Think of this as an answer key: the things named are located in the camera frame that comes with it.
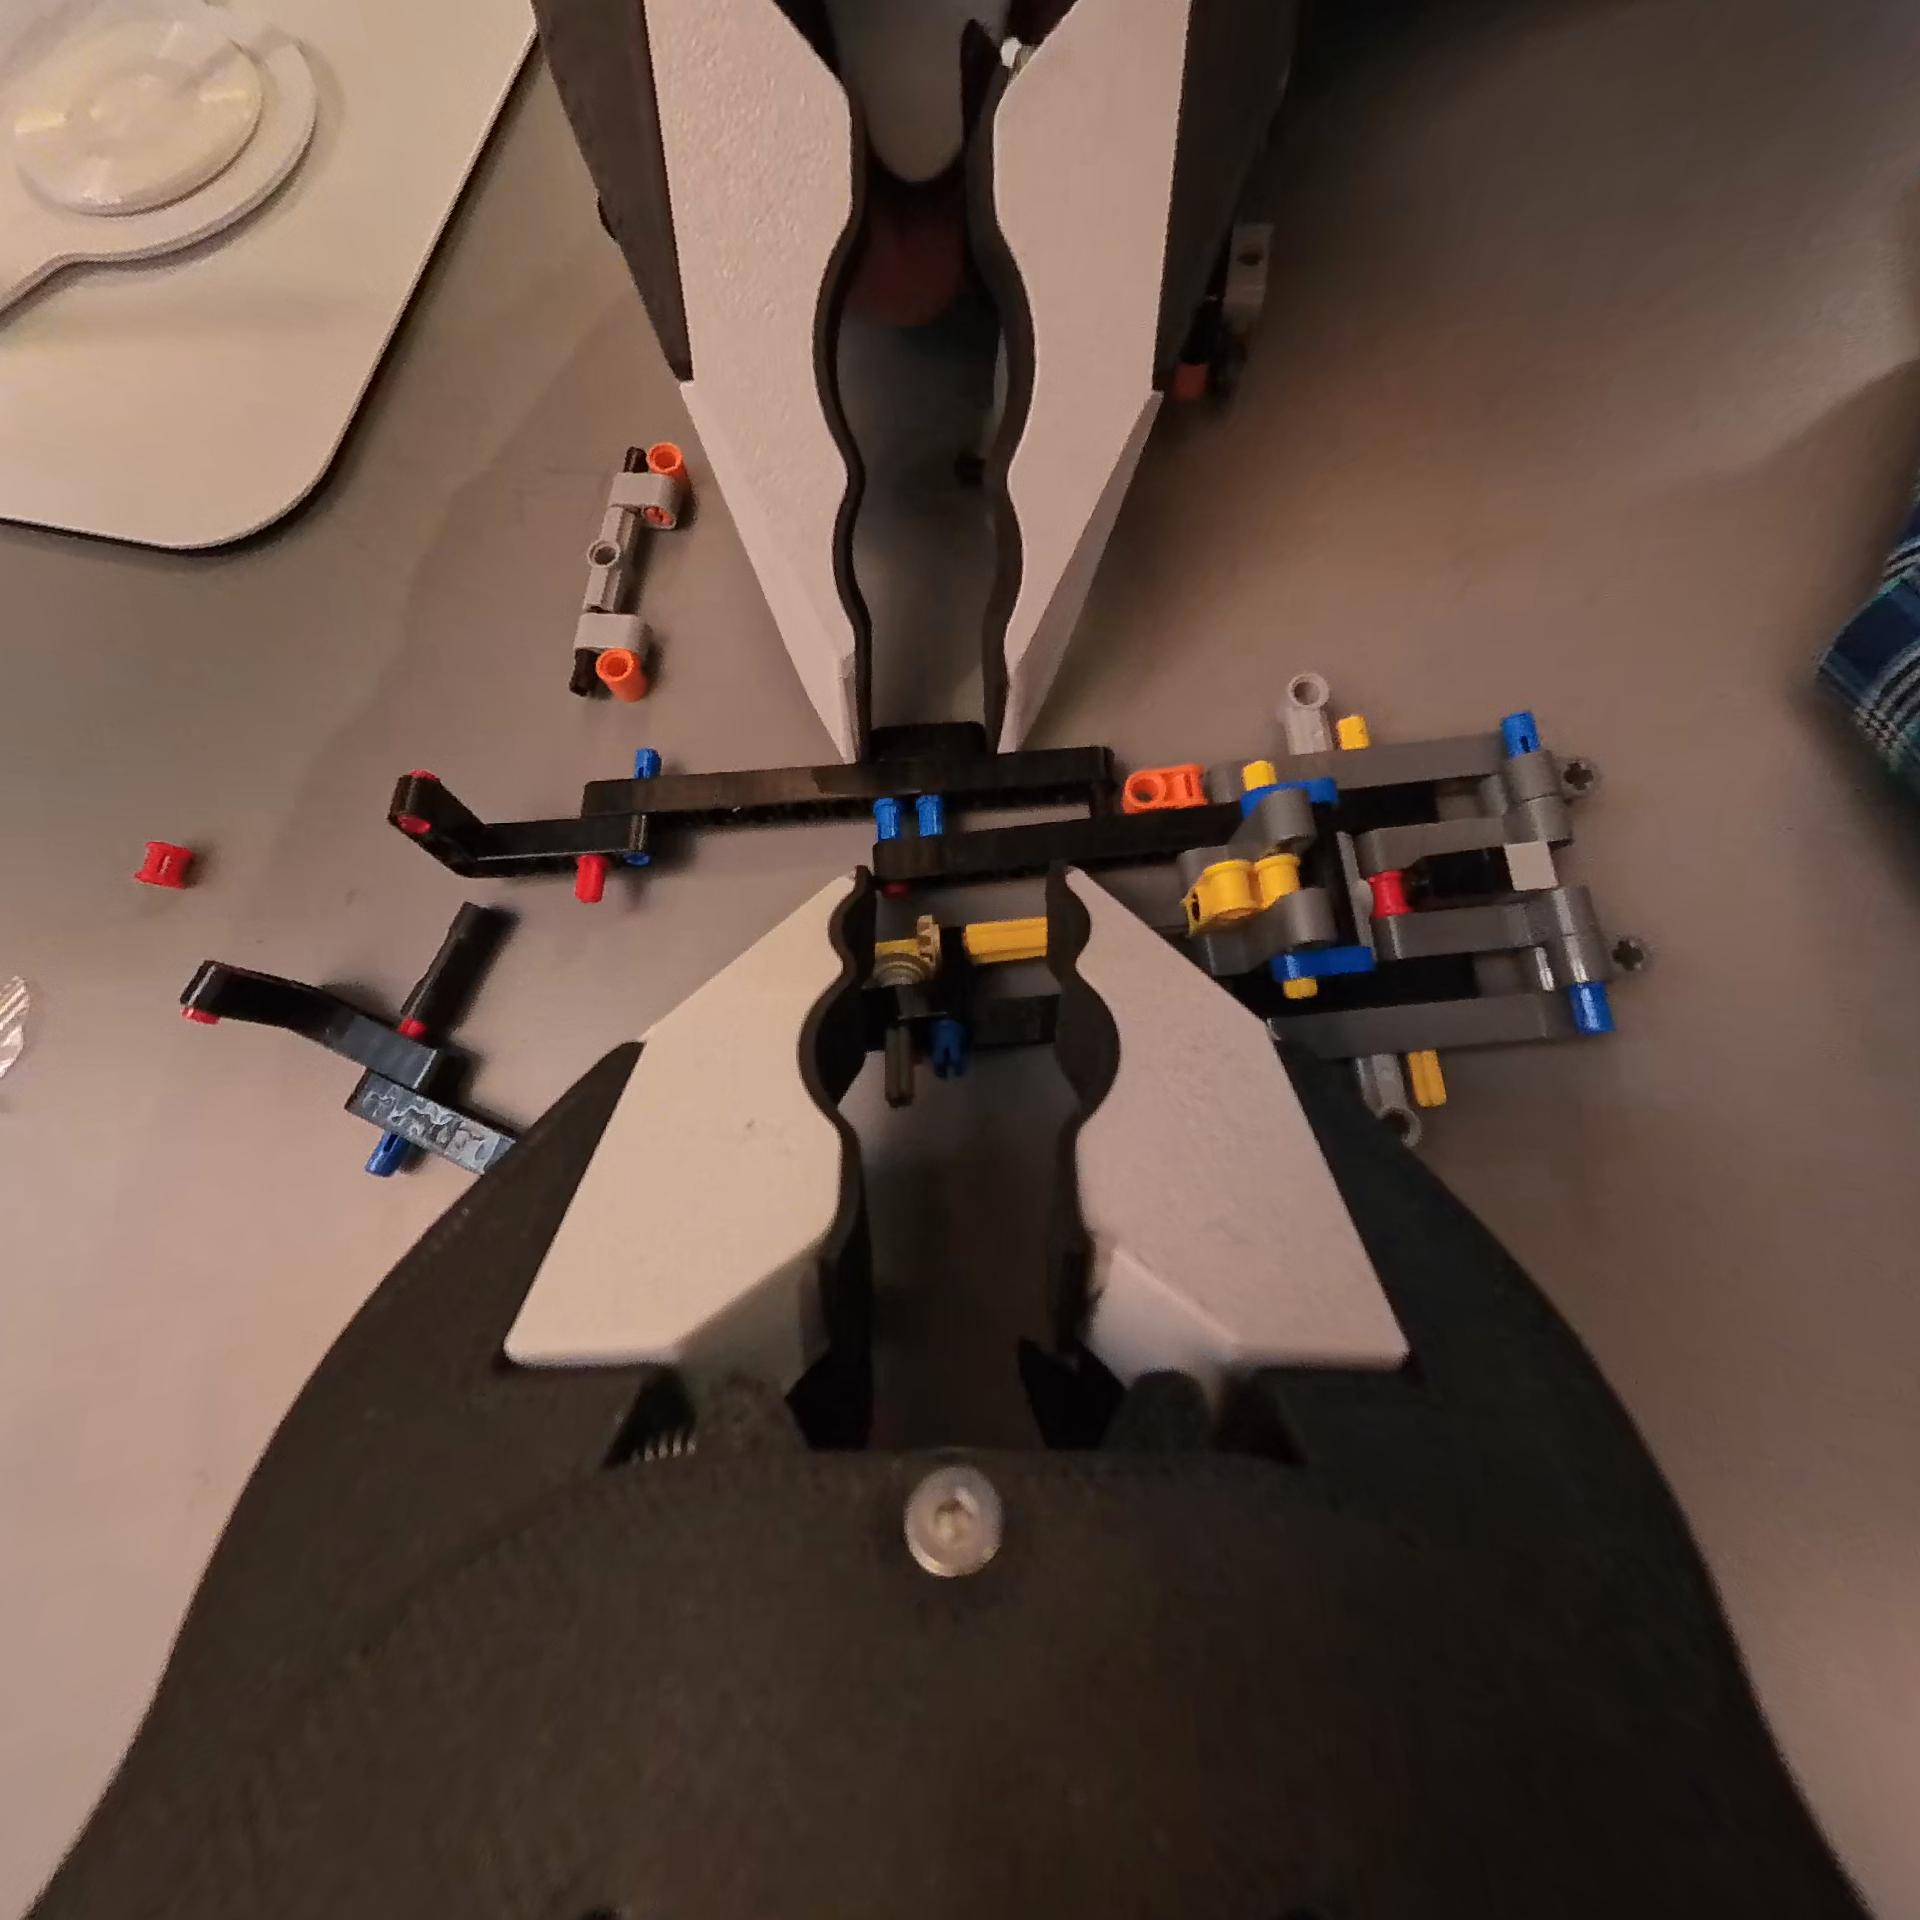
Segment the long black lego beam assembly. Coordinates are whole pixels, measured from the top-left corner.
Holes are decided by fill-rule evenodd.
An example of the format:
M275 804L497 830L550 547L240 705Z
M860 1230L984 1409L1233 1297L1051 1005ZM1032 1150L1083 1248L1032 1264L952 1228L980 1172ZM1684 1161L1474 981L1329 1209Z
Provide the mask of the long black lego beam assembly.
M595 903L612 868L646 864L656 838L681 830L875 824L878 804L916 816L923 797L945 814L1051 803L1113 811L1120 787L1109 748L997 752L978 723L942 723L883 727L867 758L814 765L675 774L643 749L634 774L587 781L573 814L541 820L486 823L440 776L409 773L396 781L389 823L465 880L564 872Z

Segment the black lego cross assembly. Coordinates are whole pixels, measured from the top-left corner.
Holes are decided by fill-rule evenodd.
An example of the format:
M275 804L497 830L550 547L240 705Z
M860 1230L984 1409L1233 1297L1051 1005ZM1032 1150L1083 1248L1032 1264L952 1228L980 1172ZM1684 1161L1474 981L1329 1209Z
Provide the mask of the black lego cross assembly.
M516 1144L501 1119L467 1108L474 1056L457 1027L516 927L507 908L465 903L396 1016L289 976L206 960L181 992L193 1023L240 1022L291 1032L360 1069L346 1102L376 1126L369 1174L392 1179L426 1159L482 1174Z

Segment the grey orange lego connector assembly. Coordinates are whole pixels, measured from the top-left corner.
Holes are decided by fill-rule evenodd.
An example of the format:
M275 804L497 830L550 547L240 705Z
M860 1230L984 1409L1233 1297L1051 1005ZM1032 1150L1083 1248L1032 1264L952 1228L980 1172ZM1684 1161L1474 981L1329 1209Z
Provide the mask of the grey orange lego connector assembly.
M643 564L650 541L681 526L689 497L680 443L626 449L587 547L582 608L569 647L568 687L573 696L637 704L646 695L656 647L641 613Z

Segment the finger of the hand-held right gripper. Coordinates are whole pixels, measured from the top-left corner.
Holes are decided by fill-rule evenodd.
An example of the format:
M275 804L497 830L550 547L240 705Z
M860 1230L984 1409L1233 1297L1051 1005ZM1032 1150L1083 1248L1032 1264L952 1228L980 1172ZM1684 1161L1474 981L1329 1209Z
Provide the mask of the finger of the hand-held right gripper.
M689 336L681 396L762 597L838 758L869 739L861 492L837 396L857 238L857 109L780 4L650 1L664 176Z
M984 664L1012 752L1057 681L1161 406L1157 375L1192 4L1072 4L998 61L980 238L1006 403Z

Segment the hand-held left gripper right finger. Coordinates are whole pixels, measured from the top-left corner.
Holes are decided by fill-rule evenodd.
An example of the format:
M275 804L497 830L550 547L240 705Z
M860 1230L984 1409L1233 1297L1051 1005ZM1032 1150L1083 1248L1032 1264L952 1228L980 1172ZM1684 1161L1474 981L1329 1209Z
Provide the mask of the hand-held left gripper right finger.
M1398 1371L1409 1335L1265 1022L1078 868L1048 878L1048 972L1058 1345L1214 1405L1276 1369Z

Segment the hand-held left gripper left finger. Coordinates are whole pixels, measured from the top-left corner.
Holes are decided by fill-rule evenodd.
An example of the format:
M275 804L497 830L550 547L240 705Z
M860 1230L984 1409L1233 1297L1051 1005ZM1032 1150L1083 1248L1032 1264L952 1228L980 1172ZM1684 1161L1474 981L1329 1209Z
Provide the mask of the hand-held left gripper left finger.
M874 875L833 878L641 1038L505 1337L522 1366L652 1361L872 1390L857 1135Z

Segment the black lego axle grey connector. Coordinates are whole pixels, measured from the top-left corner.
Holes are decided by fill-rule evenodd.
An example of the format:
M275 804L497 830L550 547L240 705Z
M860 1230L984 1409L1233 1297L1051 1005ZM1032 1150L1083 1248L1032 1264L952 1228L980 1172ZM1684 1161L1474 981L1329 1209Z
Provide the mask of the black lego axle grey connector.
M1178 403L1229 397L1242 379L1265 312L1276 225L1242 220L1224 241L1192 316L1168 396Z

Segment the white stand base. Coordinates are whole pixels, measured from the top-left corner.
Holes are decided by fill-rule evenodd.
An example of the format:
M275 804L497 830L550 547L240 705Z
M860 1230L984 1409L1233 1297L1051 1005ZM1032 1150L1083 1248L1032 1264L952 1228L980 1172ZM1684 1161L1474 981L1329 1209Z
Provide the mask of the white stand base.
M133 220L27 208L5 152L5 520L213 548L322 479L533 48L531 4L60 4L5 11L27 77L112 13L202 11L251 57L251 141L200 192L257 184L170 256L85 259Z

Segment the blue plaid cloth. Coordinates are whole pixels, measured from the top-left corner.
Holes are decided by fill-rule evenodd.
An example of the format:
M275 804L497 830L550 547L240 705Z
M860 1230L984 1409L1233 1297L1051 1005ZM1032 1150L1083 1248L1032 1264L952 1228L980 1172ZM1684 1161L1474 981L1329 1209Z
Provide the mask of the blue plaid cloth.
M1830 640L1816 683L1883 774L1917 803L1917 497L1880 580Z

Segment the grey black lego chassis assembly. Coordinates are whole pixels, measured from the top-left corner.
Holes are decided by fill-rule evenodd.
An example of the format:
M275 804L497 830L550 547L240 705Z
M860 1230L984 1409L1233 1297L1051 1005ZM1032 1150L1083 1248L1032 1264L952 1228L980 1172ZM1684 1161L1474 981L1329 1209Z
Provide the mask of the grey black lego chassis assembly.
M1494 731L1377 745L1317 675L1293 677L1270 756L1133 765L1070 820L962 830L957 791L869 803L881 888L1003 885L1074 867L1170 870L1149 929L1248 1012L1347 1064L1414 1144L1448 1096L1448 1049L1588 1039L1646 948L1606 932L1557 857L1588 758L1532 708Z

